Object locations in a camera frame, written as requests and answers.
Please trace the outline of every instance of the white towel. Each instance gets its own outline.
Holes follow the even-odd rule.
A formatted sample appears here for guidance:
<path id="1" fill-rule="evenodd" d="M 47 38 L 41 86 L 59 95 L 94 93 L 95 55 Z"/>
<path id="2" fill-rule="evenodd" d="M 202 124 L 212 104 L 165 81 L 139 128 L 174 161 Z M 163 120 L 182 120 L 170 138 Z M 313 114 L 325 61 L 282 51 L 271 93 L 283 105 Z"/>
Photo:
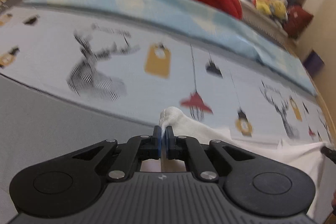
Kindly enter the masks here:
<path id="1" fill-rule="evenodd" d="M 270 149 L 268 145 L 263 143 L 232 140 L 229 128 L 210 128 L 198 121 L 188 118 L 176 107 L 169 107 L 161 112 L 159 125 L 162 128 L 162 132 L 164 132 L 167 126 L 172 126 L 175 136 L 184 135 L 194 137 L 202 144 L 209 144 L 210 140 L 219 139 L 252 153 L 302 170 L 311 177 L 316 186 L 316 195 L 307 213 L 308 216 L 314 218 L 325 160 L 325 157 L 320 153 L 320 148 L 326 143 L 289 145 L 285 140 L 282 140 L 277 147 Z M 181 172 L 185 170 L 185 167 L 184 163 L 180 160 L 167 160 L 162 158 L 161 170 L 162 172 Z M 330 192 L 332 195 L 335 187 L 333 178 L 330 178 L 329 182 L 331 183 L 329 188 L 331 188 Z M 325 216 L 331 211 L 332 207 L 329 205 L 329 207 L 326 208 Z"/>

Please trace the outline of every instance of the yellow tag print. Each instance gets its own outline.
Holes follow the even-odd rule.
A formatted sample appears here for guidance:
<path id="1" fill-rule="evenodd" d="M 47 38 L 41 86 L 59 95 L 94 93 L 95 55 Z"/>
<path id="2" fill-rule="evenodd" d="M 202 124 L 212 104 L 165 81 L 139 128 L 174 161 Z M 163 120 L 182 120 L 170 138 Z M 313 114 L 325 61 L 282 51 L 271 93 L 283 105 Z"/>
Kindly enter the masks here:
<path id="1" fill-rule="evenodd" d="M 293 100 L 292 96 L 289 96 L 289 102 L 291 103 L 291 106 L 293 108 L 296 119 L 299 120 L 300 122 L 302 122 L 302 117 L 301 117 L 301 114 L 300 114 L 300 110 L 297 107 L 297 104 Z"/>
<path id="2" fill-rule="evenodd" d="M 5 25 L 8 21 L 10 21 L 12 17 L 13 17 L 12 14 L 5 14 L 1 16 L 0 17 L 0 27 Z"/>
<path id="3" fill-rule="evenodd" d="M 14 62 L 17 53 L 19 52 L 18 47 L 14 47 L 10 52 L 7 52 L 0 56 L 0 68 L 7 67 Z"/>
<path id="4" fill-rule="evenodd" d="M 151 75 L 157 75 L 162 78 L 168 78 L 170 72 L 170 50 L 162 44 L 152 44 L 147 55 L 145 72 Z"/>

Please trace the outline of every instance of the yellow stuffed toy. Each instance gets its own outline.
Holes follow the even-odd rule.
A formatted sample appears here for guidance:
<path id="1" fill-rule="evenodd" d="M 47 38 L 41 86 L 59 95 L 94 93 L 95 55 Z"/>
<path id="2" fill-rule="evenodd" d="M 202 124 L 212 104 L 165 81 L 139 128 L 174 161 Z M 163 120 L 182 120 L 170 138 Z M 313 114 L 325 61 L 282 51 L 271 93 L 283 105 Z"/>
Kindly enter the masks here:
<path id="1" fill-rule="evenodd" d="M 287 15 L 285 4 L 281 0 L 273 0 L 271 2 L 272 14 L 280 20 L 284 20 Z"/>
<path id="2" fill-rule="evenodd" d="M 286 0 L 255 0 L 255 7 L 263 15 L 273 15 L 279 20 L 285 20 L 287 15 L 285 1 Z"/>
<path id="3" fill-rule="evenodd" d="M 270 0 L 255 0 L 256 9 L 263 15 L 270 16 L 272 12 L 269 8 Z"/>

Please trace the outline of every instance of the bed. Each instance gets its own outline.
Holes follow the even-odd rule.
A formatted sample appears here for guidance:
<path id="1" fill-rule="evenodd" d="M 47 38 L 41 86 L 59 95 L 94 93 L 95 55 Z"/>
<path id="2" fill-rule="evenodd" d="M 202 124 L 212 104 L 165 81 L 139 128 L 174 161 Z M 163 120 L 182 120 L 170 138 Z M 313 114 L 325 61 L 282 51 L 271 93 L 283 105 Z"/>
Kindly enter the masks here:
<path id="1" fill-rule="evenodd" d="M 220 136 L 302 169 L 318 190 L 309 216 L 322 223 L 331 212 L 333 166 L 319 148 L 333 145 L 335 128 L 323 99 L 297 58 L 242 22 L 192 0 L 2 0 L 1 9 L 2 223 L 16 214 L 8 186 L 19 170 L 156 124 L 180 134 L 174 113 L 214 128 L 203 142 Z"/>

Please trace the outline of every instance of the purple object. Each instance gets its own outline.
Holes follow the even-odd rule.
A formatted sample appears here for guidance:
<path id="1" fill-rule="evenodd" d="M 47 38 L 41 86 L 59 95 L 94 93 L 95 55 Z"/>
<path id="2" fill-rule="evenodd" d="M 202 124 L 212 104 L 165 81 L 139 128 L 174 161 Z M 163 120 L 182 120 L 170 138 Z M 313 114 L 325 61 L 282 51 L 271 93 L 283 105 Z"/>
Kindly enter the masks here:
<path id="1" fill-rule="evenodd" d="M 306 68 L 310 76 L 314 77 L 323 68 L 324 62 L 319 55 L 312 50 L 303 62 L 303 66 Z"/>

